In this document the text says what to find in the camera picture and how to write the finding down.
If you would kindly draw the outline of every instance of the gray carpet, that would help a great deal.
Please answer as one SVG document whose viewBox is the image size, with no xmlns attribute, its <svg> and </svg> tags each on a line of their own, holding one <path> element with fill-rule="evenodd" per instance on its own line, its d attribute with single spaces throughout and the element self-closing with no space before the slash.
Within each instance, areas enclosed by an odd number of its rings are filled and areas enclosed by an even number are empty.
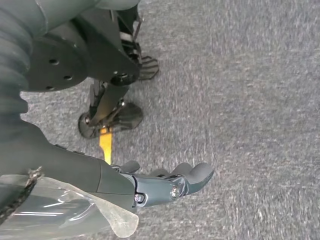
<svg viewBox="0 0 320 240">
<path fill-rule="evenodd" d="M 113 162 L 136 160 L 143 172 L 207 162 L 216 173 L 198 194 L 140 211 L 131 240 L 320 239 L 319 1 L 140 8 L 141 46 L 159 59 L 161 73 L 130 90 L 146 117 L 114 136 Z M 23 118 L 54 144 L 101 158 L 97 140 L 77 131 L 90 83 L 24 93 Z"/>
</svg>

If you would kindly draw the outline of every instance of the clear plastic sheet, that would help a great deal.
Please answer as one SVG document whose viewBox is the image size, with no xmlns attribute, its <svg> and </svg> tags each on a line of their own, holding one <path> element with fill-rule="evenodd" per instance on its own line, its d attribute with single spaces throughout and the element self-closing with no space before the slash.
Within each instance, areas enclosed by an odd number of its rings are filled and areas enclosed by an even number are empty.
<svg viewBox="0 0 320 240">
<path fill-rule="evenodd" d="M 1 195 L 17 193 L 27 179 L 23 175 L 2 175 Z M 0 225 L 0 240 L 66 239 L 106 231 L 128 238 L 136 231 L 138 222 L 137 215 L 111 202 L 69 183 L 42 177 L 26 201 Z"/>
</svg>

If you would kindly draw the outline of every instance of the black cable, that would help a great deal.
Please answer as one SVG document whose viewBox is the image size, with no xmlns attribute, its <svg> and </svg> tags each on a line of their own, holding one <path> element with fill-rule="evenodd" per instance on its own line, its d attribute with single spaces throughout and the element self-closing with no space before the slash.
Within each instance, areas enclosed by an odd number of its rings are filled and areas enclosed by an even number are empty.
<svg viewBox="0 0 320 240">
<path fill-rule="evenodd" d="M 37 170 L 29 170 L 29 179 L 26 186 L 17 198 L 0 210 L 0 226 L 8 220 L 17 209 L 24 203 L 37 184 L 38 180 L 42 176 L 40 172 L 42 168 Z"/>
</svg>

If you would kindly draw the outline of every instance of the small black wheel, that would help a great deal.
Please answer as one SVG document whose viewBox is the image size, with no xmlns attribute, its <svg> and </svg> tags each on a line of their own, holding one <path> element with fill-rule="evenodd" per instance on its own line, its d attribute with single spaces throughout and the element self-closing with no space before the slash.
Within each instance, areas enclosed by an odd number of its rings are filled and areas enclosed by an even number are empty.
<svg viewBox="0 0 320 240">
<path fill-rule="evenodd" d="M 100 135 L 99 129 L 96 126 L 89 126 L 88 114 L 82 114 L 78 121 L 78 129 L 80 134 L 85 139 L 94 139 Z"/>
</svg>

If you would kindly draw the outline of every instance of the black mechanical frame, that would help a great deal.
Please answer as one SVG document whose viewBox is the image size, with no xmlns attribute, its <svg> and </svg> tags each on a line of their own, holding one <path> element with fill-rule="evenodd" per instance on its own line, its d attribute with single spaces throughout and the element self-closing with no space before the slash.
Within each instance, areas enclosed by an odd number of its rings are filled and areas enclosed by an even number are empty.
<svg viewBox="0 0 320 240">
<path fill-rule="evenodd" d="M 123 11 L 92 8 L 36 38 L 26 76 L 29 91 L 63 90 L 93 78 L 90 107 L 78 124 L 83 137 L 136 128 L 143 113 L 125 102 L 125 95 L 131 84 L 159 71 L 157 60 L 142 56 L 137 42 L 142 22 L 137 5 Z"/>
</svg>

